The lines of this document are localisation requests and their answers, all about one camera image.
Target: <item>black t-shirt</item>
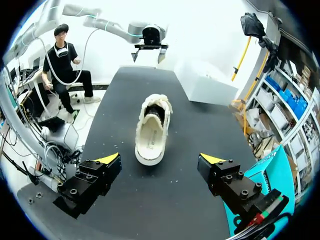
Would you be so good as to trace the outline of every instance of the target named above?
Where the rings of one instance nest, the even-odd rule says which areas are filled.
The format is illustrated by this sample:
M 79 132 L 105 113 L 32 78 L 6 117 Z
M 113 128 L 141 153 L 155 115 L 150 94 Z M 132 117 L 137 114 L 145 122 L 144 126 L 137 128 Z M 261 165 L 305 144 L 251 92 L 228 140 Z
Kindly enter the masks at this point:
M 48 56 L 51 62 L 51 65 L 53 67 L 53 70 L 55 74 L 59 77 L 61 80 L 67 80 L 70 76 L 70 74 L 73 71 L 73 68 L 71 66 L 71 61 L 73 61 L 78 55 L 75 50 L 75 47 L 72 43 L 64 43 L 64 47 L 66 47 L 66 44 L 68 44 L 68 54 L 66 56 L 57 57 L 56 51 L 54 49 L 54 46 L 48 50 Z M 44 73 L 47 73 L 50 71 L 50 66 L 47 60 L 47 56 L 44 58 L 43 63 L 43 70 Z

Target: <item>blue container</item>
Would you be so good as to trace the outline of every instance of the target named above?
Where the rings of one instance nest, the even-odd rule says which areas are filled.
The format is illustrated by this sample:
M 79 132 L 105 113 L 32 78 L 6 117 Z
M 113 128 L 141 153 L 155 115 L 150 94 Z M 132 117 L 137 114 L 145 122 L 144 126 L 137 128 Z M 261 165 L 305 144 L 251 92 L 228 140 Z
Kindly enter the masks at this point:
M 279 94 L 284 99 L 285 102 L 288 101 L 289 96 L 286 95 L 284 91 L 280 90 Z
M 288 97 L 288 100 L 286 101 L 290 108 L 294 111 L 298 105 L 298 101 L 291 95 Z
M 302 115 L 304 114 L 306 108 L 307 108 L 308 104 L 305 101 L 305 99 L 301 96 L 298 100 L 298 103 L 296 105 L 296 108 L 294 109 L 294 114 L 296 115 L 296 117 L 298 118 L 298 120 L 300 120 L 300 118 L 302 117 Z
M 284 94 L 287 95 L 288 97 L 292 96 L 292 93 L 288 88 L 284 91 Z
M 277 91 L 279 92 L 281 90 L 281 87 L 279 84 L 273 80 L 270 76 L 266 76 L 265 80 Z

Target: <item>white sneaker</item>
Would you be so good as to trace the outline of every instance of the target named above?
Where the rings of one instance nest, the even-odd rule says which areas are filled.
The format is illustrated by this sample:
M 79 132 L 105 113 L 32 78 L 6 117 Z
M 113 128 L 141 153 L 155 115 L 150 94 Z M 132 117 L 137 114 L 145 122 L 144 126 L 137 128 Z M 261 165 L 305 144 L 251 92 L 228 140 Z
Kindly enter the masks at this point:
M 166 95 L 152 94 L 145 99 L 136 128 L 134 149 L 141 164 L 153 166 L 164 157 L 172 113 Z
M 98 103 L 101 101 L 101 98 L 98 96 L 92 96 L 92 97 L 84 97 L 84 103 L 85 104 L 93 104 L 93 103 Z
M 72 124 L 72 123 L 74 122 L 74 114 L 68 112 L 65 122 L 66 122 L 67 124 Z

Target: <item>man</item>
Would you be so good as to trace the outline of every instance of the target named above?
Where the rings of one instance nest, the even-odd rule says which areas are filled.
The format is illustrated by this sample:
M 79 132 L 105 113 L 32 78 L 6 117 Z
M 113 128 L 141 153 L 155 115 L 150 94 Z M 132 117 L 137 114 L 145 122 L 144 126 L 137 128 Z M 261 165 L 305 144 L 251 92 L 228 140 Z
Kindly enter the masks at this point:
M 80 59 L 76 53 L 75 47 L 72 43 L 66 42 L 66 36 L 69 30 L 67 24 L 61 24 L 54 30 L 55 44 L 52 48 L 49 49 L 48 56 L 52 65 L 52 68 L 57 75 L 57 77 L 64 83 L 72 83 L 78 76 L 80 71 L 74 71 L 71 66 L 71 61 L 78 65 Z M 52 87 L 59 95 L 61 103 L 68 112 L 67 123 L 72 123 L 74 109 L 71 106 L 69 92 L 65 85 L 61 84 L 53 75 L 52 83 L 48 80 L 47 72 L 49 72 L 50 66 L 48 63 L 47 57 L 44 59 L 43 70 L 42 70 L 42 80 L 45 84 L 45 89 L 50 90 Z M 78 78 L 79 83 L 83 84 L 84 88 L 84 103 L 91 104 L 100 102 L 99 97 L 94 96 L 91 73 L 87 70 L 81 72 L 80 77 Z

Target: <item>yellow pipe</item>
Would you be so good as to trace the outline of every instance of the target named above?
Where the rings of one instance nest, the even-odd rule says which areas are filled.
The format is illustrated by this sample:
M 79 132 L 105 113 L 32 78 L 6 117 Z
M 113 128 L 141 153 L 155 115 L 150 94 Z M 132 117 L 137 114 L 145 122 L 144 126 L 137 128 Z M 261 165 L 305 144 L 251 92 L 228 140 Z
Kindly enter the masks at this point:
M 256 84 L 257 84 L 257 79 L 260 78 L 261 73 L 262 73 L 262 71 L 263 71 L 263 69 L 264 69 L 264 67 L 265 67 L 265 65 L 266 65 L 266 61 L 267 61 L 267 59 L 268 59 L 268 55 L 269 55 L 269 52 L 267 51 L 266 54 L 265 54 L 265 56 L 264 56 L 262 65 L 261 65 L 261 67 L 260 67 L 260 69 L 259 69 L 259 71 L 258 71 L 258 74 L 256 75 L 255 80 L 253 81 L 253 83 L 252 83 L 249 91 L 247 92 L 247 94 L 245 95 L 245 97 L 244 97 L 244 99 L 243 99 L 244 101 L 247 101 L 247 99 L 248 99 L 248 97 L 250 96 L 252 90 L 255 88 L 255 86 L 256 86 Z
M 233 73 L 233 75 L 232 75 L 232 78 L 231 78 L 231 81 L 232 81 L 232 82 L 235 80 L 236 75 L 237 75 L 237 73 L 238 73 L 238 71 L 239 71 L 239 68 L 240 68 L 240 66 L 241 66 L 241 64 L 242 64 L 242 62 L 243 62 L 243 60 L 244 60 L 244 58 L 245 58 L 245 55 L 246 55 L 246 53 L 247 53 L 247 50 L 248 50 L 250 41 L 251 41 L 251 36 L 249 36 L 249 38 L 248 38 L 248 41 L 247 41 L 247 43 L 246 43 L 246 46 L 245 46 L 244 52 L 243 52 L 243 54 L 242 54 L 242 57 L 241 57 L 241 59 L 240 59 L 240 62 L 239 62 L 238 66 L 236 67 L 236 69 L 235 69 L 235 71 L 234 71 L 234 73 Z
M 246 104 L 244 103 L 244 113 L 243 113 L 243 134 L 244 136 L 246 136 L 246 132 L 247 132 L 247 116 L 246 116 Z

